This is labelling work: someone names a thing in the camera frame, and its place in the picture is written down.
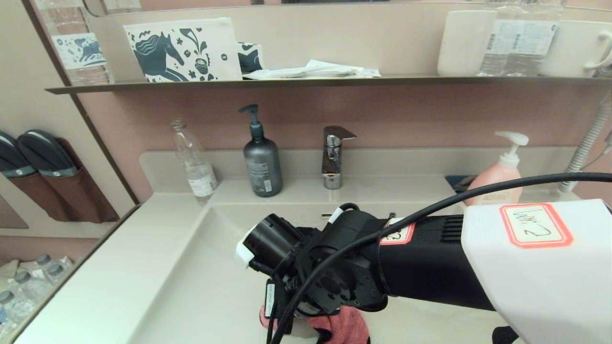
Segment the mirror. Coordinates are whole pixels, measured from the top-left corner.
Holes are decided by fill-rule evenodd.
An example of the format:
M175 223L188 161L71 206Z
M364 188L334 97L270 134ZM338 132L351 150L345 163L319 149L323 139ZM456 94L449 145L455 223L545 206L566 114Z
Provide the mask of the mirror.
M471 0L84 0L97 16L141 11L180 10L212 7L274 6L283 4L349 4L365 2L472 2ZM612 10L609 0L568 0L568 7Z

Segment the pink lotion bottle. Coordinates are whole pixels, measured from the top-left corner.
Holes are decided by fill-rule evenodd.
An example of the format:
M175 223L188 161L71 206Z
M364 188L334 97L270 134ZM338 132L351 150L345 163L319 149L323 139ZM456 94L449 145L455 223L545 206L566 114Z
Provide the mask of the pink lotion bottle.
M498 162L480 173L469 186L468 190L476 189L477 187L495 184L499 182L511 181L512 179L521 178L518 172L518 155L517 149L519 146L526 146L529 143L529 138L521 133L515 132L495 132L495 135L502 136L512 141L510 151L499 156ZM518 203L523 192L522 187L515 189L491 192L465 201L468 206L481 204L515 204Z

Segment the soap dispenser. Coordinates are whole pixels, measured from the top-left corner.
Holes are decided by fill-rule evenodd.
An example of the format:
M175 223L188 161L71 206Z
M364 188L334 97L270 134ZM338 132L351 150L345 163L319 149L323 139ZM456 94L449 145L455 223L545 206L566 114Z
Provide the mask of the soap dispenser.
M480 173L469 186L468 190L521 178L521 174L518 172L519 158L517 149L519 146L526 146L529 143L529 138L521 133L515 132L495 132L495 135L510 140L512 142L512 147L508 152L499 156L497 163ZM518 203L518 200L521 198L522 192L522 187L491 192L470 198L466 200L465 203L468 206L478 204L515 204Z
M278 147L272 140L264 137L264 128L257 118L258 110L257 104L238 110L240 113L251 114L252 140L244 146L243 152L253 192L259 197L270 197L283 188L283 177L280 172Z

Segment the white sink basin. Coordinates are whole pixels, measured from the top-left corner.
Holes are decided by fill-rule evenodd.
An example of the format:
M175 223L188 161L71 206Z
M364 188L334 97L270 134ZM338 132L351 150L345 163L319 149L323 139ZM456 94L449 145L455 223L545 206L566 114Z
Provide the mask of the white sink basin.
M245 270L234 260L236 243L270 213L296 226L322 228L322 214L334 204L216 205L207 212L183 256L132 335L131 344L263 344L259 323L266 276ZM398 217L428 203L360 203L377 217ZM461 213L461 207L443 214ZM389 301L378 313L364 313L372 343L490 344L491 333L505 322L495 312L471 310L410 299ZM314 338L286 336L283 343L315 343Z

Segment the metal shelf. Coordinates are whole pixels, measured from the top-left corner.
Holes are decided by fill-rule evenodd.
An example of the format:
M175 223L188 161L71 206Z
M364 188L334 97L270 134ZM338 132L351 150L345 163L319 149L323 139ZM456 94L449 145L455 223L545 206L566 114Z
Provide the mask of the metal shelf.
M432 75L387 75L371 79L284 79L242 81L192 81L178 83L122 82L108 85L72 86L48 88L53 94L79 94L92 92L122 91L172 91L181 89L228 89L228 88L279 88L279 87L330 87L330 86L404 86L437 84L570 84L611 85L605 78L552 78L552 77L491 77L491 78L447 78Z

